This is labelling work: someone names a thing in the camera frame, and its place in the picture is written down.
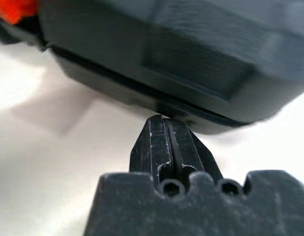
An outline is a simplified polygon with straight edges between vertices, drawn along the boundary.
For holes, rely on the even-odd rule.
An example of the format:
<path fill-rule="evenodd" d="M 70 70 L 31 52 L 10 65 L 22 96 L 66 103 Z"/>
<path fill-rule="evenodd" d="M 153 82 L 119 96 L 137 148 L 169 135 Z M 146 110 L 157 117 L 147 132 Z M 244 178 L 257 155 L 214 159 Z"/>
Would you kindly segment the black plastic tool case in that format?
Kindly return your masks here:
<path fill-rule="evenodd" d="M 304 93 L 304 0 L 39 0 L 64 73 L 221 133 Z"/>

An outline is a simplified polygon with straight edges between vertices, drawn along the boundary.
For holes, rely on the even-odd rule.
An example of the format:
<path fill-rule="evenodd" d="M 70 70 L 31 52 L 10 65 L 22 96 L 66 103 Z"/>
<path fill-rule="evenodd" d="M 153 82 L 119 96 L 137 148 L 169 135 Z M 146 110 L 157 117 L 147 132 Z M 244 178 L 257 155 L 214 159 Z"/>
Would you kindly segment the orange black plastic part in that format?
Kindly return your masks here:
<path fill-rule="evenodd" d="M 24 42 L 45 51 L 38 10 L 39 0 L 0 0 L 0 43 Z"/>

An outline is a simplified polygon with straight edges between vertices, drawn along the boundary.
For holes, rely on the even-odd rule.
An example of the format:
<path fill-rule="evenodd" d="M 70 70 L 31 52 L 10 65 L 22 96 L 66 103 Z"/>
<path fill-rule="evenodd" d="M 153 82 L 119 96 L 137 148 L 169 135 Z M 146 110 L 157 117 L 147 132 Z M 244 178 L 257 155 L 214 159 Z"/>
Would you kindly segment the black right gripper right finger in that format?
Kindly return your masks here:
<path fill-rule="evenodd" d="M 193 172 L 206 172 L 214 182 L 223 179 L 211 151 L 187 126 L 177 120 L 166 119 L 166 127 L 177 180 L 189 182 L 189 175 Z"/>

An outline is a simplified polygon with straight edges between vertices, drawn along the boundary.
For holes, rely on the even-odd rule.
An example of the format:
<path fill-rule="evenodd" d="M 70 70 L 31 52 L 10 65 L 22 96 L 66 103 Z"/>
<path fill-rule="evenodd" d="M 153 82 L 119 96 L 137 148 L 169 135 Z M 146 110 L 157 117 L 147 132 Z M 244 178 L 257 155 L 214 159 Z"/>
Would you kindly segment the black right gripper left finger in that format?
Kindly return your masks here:
<path fill-rule="evenodd" d="M 153 182 L 178 180 L 171 138 L 177 124 L 179 122 L 172 118 L 148 118 L 131 150 L 129 172 L 148 173 Z"/>

